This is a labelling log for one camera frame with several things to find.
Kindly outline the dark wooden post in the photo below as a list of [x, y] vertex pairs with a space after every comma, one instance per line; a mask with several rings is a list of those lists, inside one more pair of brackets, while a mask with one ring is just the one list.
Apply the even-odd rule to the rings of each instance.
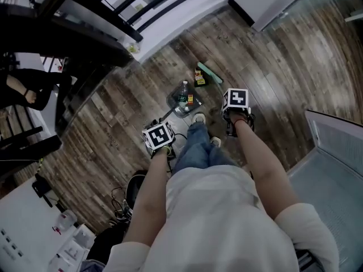
[[0, 50], [84, 57], [119, 67], [133, 60], [121, 44], [97, 31], [56, 16], [38, 18], [32, 8], [9, 4], [0, 4]]

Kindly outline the white cardboard box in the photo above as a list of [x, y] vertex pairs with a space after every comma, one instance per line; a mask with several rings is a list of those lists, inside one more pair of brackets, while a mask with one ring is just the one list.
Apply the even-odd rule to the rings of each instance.
[[85, 249], [74, 240], [65, 243], [58, 252], [58, 254], [72, 266], [78, 266], [81, 263], [84, 253]]
[[70, 264], [59, 254], [49, 262], [47, 272], [69, 272]]
[[91, 249], [96, 235], [85, 225], [81, 224], [73, 236], [74, 241], [85, 249]]

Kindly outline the person's blue jeans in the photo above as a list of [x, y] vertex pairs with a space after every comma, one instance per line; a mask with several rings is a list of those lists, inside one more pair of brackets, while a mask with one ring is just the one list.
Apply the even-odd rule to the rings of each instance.
[[189, 167], [205, 169], [215, 165], [238, 166], [220, 147], [210, 142], [204, 123], [192, 124], [187, 131], [187, 142], [177, 158], [172, 175]]

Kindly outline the person's left forearm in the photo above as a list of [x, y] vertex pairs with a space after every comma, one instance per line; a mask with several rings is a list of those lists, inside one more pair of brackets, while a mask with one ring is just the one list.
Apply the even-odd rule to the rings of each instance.
[[123, 242], [152, 246], [166, 222], [167, 155], [160, 149], [138, 192], [132, 220]]

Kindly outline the clear plastic bottle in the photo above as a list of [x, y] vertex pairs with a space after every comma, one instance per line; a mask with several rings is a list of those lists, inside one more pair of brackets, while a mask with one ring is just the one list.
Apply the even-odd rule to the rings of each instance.
[[188, 82], [184, 80], [178, 92], [178, 105], [181, 112], [188, 112], [188, 95], [189, 95]]

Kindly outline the small black device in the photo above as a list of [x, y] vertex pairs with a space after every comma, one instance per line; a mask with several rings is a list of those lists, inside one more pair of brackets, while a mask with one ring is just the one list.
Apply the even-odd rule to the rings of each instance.
[[48, 191], [47, 193], [45, 193], [43, 195], [43, 198], [44, 200], [46, 201], [46, 203], [50, 206], [50, 207], [53, 207], [53, 206], [56, 206], [59, 202], [59, 197], [57, 196], [57, 194], [50, 190]]

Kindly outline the person's white shirt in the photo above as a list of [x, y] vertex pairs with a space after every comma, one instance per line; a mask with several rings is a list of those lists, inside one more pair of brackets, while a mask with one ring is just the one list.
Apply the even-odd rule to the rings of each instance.
[[104, 272], [299, 272], [298, 250], [339, 272], [335, 239], [314, 206], [297, 203], [270, 218], [238, 167], [179, 171], [167, 183], [166, 210], [154, 242], [115, 245]]

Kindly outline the clear plastic jug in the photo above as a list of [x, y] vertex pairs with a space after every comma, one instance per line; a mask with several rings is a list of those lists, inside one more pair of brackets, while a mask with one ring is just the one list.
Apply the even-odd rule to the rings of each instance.
[[56, 227], [60, 230], [60, 232], [65, 232], [76, 222], [77, 216], [71, 210], [65, 210], [58, 216]]

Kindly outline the black round bin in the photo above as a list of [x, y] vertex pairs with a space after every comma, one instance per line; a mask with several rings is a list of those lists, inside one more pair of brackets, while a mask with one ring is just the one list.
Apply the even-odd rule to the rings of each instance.
[[145, 174], [135, 174], [133, 175], [126, 187], [125, 200], [128, 207], [133, 210], [134, 204], [137, 198], [137, 194], [141, 188], [141, 185], [145, 179]]

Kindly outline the grey dustpan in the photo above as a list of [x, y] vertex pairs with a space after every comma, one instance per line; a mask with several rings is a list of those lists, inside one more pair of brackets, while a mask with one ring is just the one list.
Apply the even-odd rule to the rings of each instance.
[[161, 118], [159, 118], [159, 122], [166, 120], [166, 118], [171, 114], [174, 113], [178, 118], [186, 118], [192, 112], [194, 112], [197, 108], [203, 105], [203, 101], [201, 96], [196, 92], [195, 88], [188, 82], [189, 94], [193, 94], [193, 104], [188, 105], [189, 111], [188, 112], [181, 112], [179, 109], [179, 105], [177, 102], [178, 99], [178, 92], [179, 88], [181, 87], [182, 82], [167, 96], [166, 102], [167, 105], [170, 107], [170, 110]]

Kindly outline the green and yellow snack bag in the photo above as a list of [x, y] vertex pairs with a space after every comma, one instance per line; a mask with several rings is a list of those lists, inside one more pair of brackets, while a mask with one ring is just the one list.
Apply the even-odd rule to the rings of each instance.
[[206, 86], [208, 81], [203, 76], [203, 71], [200, 69], [195, 69], [194, 86], [203, 87]]

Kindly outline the black box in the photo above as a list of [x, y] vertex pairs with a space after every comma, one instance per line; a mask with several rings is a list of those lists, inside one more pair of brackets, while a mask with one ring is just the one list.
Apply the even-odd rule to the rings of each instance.
[[46, 195], [52, 189], [47, 180], [38, 173], [35, 174], [35, 181], [32, 183], [32, 188], [39, 198]]

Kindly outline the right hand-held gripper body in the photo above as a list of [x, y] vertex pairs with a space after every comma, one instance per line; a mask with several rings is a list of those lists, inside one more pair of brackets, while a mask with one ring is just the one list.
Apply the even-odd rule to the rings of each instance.
[[251, 113], [251, 108], [249, 107], [249, 94], [247, 89], [228, 88], [223, 95], [221, 115], [227, 122], [226, 135], [236, 137], [237, 132], [230, 119], [230, 112], [243, 116], [247, 120], [247, 124], [254, 130], [255, 116]]

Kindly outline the dark wooden beam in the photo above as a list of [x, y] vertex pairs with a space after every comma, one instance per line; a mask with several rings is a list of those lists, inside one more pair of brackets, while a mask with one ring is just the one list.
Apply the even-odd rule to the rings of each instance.
[[23, 149], [8, 148], [0, 150], [0, 181], [17, 173], [28, 165], [38, 162], [62, 145], [58, 136], [52, 136]]

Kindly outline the green broom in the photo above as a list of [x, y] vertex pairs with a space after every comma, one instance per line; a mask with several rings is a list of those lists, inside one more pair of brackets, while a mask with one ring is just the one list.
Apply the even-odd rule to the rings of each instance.
[[207, 74], [210, 78], [213, 79], [213, 81], [214, 81], [215, 85], [217, 86], [219, 92], [223, 95], [224, 94], [224, 89], [222, 87], [223, 80], [216, 73], [214, 73], [210, 68], [205, 66], [203, 63], [198, 62], [197, 67], [200, 70], [202, 70], [205, 74]]

